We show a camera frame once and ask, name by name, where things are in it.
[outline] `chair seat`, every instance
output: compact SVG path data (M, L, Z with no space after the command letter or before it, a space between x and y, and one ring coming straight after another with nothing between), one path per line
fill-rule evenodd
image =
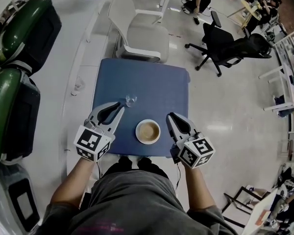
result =
M160 25L131 24L127 32L131 48L157 51L161 54L159 63L165 63L169 56L169 32Z
M226 32L223 29L214 27L211 34L208 34L209 32L210 24L204 23L203 28L205 32L205 42L207 44L207 48L214 48L218 47L220 48L220 45L228 44L234 41L234 38L231 33Z

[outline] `chair backrest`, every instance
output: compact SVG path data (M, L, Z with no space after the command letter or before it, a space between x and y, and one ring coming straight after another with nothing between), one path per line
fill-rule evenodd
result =
M108 11L108 18L118 28L126 45L128 45L128 27L135 15L136 11L133 0L112 0Z
M230 58L271 58L271 45L259 34L252 34L248 39L239 38L234 42L221 45L218 57L221 60Z

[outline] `hand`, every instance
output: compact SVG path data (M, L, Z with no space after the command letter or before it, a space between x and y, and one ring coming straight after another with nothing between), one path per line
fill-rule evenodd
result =
M196 13L196 14L199 13L199 8L198 8L198 7L196 7L196 8L194 9L194 13Z

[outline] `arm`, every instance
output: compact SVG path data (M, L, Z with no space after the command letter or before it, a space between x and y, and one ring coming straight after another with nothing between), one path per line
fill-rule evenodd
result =
M198 13L199 12L199 5L200 5L200 0L196 0L196 8L194 10L194 13Z
M198 211L210 206L215 206L216 203L206 186L200 169L191 169L187 165L184 167L190 210Z
M294 194L285 200L285 203L289 204L294 199Z
M55 191L50 203L69 203L78 208L94 165L94 162L80 158L65 181Z
M266 10L266 12L268 13L268 15L270 15L270 9L269 9L269 7L268 7L268 5L267 5L266 0L263 0L263 3L264 3L264 6L265 6L265 10Z

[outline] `blue table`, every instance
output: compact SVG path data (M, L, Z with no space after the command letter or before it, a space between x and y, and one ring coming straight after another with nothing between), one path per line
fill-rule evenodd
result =
M127 94L137 96L133 107L125 107L109 152L170 157L173 139L168 132L166 116L170 112L188 116L189 82L184 68L128 59L103 59L93 108L107 102L125 104ZM135 136L137 124L144 119L152 119L160 126L161 135L154 144L142 144Z

